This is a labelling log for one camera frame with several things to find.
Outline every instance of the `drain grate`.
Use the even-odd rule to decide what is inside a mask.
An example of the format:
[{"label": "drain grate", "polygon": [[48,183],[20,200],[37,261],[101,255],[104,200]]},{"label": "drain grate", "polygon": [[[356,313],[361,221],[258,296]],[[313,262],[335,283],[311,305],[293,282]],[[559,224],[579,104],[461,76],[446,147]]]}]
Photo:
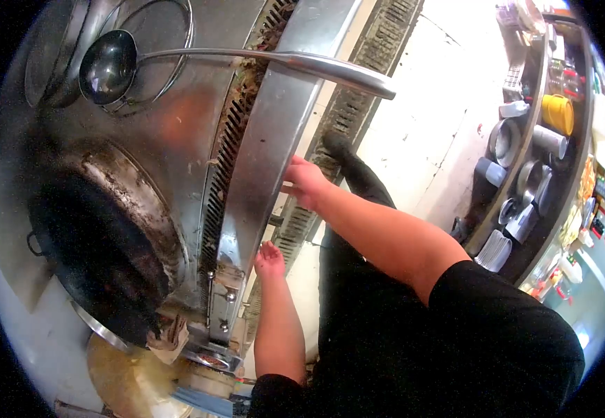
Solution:
[{"label": "drain grate", "polygon": [[[391,76],[414,29],[422,5],[423,0],[378,0],[349,61]],[[307,160],[317,164],[332,182],[339,183],[342,180],[339,166],[324,150],[321,137],[326,132],[335,130],[350,138],[354,149],[357,149],[380,101],[374,96],[341,86],[337,86],[332,93],[306,155]],[[281,226],[272,235],[272,242],[284,255],[287,271],[298,257],[302,243],[314,237],[320,224],[316,213],[295,203],[292,198],[286,200],[281,211]],[[249,343],[256,334],[260,306],[260,280],[256,278],[243,314],[248,321]]]},{"label": "drain grate", "polygon": [[[247,39],[246,48],[272,51],[298,0],[268,0],[261,10],[254,30]],[[207,307],[209,279],[207,272],[216,268],[217,247],[221,236],[224,199],[228,195],[235,160],[249,121],[251,108],[265,76],[267,62],[243,59],[235,69],[228,88],[222,116],[218,123],[214,149],[208,162],[207,181],[203,194],[203,234],[199,248],[198,274],[201,279],[200,299]]]}]

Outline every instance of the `ladle handle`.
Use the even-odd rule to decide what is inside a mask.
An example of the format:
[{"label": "ladle handle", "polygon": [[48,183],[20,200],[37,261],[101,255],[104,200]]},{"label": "ladle handle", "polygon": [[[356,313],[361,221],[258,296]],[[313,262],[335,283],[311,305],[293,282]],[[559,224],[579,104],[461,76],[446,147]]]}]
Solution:
[{"label": "ladle handle", "polygon": [[313,76],[330,80],[343,86],[355,88],[387,100],[395,97],[393,80],[390,77],[361,67],[354,63],[337,60],[323,55],[307,52],[266,52],[251,49],[228,48],[180,48],[168,51],[141,54],[138,61],[169,55],[228,55],[246,58],[260,58],[274,61]]}]

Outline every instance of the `sleeve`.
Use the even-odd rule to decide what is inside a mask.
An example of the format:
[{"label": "sleeve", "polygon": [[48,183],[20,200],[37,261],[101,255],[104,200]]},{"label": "sleeve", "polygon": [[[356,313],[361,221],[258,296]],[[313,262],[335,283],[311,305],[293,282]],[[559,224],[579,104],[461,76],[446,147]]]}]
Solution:
[{"label": "sleeve", "polygon": [[558,405],[581,381],[583,350],[569,324],[475,262],[444,272],[429,308],[445,342],[538,385]]},{"label": "sleeve", "polygon": [[281,374],[264,374],[251,391],[248,417],[301,417],[303,389]]}]

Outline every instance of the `yellow container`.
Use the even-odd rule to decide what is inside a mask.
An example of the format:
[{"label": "yellow container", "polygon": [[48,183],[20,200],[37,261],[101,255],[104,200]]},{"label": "yellow container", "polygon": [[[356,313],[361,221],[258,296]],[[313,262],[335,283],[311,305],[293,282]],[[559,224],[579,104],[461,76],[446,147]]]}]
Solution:
[{"label": "yellow container", "polygon": [[574,129],[574,107],[565,96],[545,94],[542,98],[542,117],[544,122],[564,135],[570,135]]}]

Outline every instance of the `hand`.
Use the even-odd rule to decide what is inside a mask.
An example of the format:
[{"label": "hand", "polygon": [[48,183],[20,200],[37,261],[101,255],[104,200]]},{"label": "hand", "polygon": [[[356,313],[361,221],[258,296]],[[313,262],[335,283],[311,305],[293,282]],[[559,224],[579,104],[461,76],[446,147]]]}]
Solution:
[{"label": "hand", "polygon": [[263,280],[284,279],[286,264],[281,251],[271,241],[264,242],[254,263],[256,274]]},{"label": "hand", "polygon": [[291,164],[284,173],[284,181],[290,181],[293,186],[281,186],[282,193],[288,193],[298,199],[298,205],[308,211],[315,211],[318,197],[331,187],[321,169],[302,157],[293,155]]}]

